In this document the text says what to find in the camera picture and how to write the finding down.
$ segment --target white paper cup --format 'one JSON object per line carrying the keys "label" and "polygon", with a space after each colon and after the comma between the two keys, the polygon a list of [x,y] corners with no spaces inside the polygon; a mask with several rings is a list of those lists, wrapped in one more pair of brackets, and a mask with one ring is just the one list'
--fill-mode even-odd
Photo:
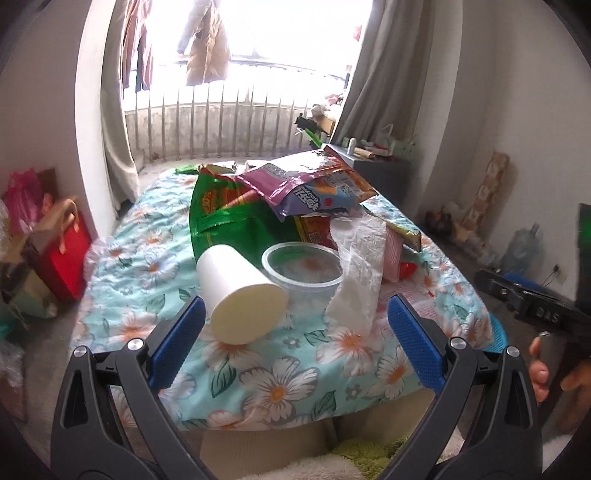
{"label": "white paper cup", "polygon": [[205,250],[197,275],[212,334],[220,342],[250,343],[285,315],[287,293],[229,245]]}

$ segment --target red paper bag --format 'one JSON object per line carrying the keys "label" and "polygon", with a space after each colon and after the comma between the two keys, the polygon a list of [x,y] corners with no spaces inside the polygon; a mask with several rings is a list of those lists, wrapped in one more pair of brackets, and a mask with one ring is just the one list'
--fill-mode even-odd
{"label": "red paper bag", "polygon": [[70,199],[57,202],[37,225],[31,242],[39,252],[35,271],[47,287],[61,301],[80,300],[91,240],[76,204]]}

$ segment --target gray curtain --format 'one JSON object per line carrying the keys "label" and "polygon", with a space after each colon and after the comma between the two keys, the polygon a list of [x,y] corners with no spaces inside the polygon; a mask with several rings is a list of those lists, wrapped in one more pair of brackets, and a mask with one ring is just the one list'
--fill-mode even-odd
{"label": "gray curtain", "polygon": [[105,44],[100,85],[105,159],[113,202],[117,210],[126,199],[135,202],[139,196],[139,177],[129,148],[121,84],[121,48],[127,4],[128,0],[115,2]]}
{"label": "gray curtain", "polygon": [[374,140],[388,124],[401,135],[412,121],[429,5],[429,0],[374,0],[333,143],[343,137]]}

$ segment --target pink plastic bag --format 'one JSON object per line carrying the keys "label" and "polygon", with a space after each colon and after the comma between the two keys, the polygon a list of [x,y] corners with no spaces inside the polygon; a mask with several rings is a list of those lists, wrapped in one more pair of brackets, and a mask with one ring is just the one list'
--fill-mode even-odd
{"label": "pink plastic bag", "polygon": [[19,235],[23,231],[22,223],[32,227],[40,217],[43,204],[43,190],[35,170],[23,173],[12,172],[4,203],[10,214],[10,234]]}

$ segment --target water bottle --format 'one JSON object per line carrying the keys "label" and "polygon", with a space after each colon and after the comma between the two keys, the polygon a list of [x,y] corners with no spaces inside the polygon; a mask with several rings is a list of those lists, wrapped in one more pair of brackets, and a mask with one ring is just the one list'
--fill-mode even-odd
{"label": "water bottle", "polygon": [[536,235],[540,226],[534,226],[528,230],[517,230],[507,247],[507,251],[501,258],[501,270],[524,275],[529,269],[534,258],[540,253],[541,241]]}

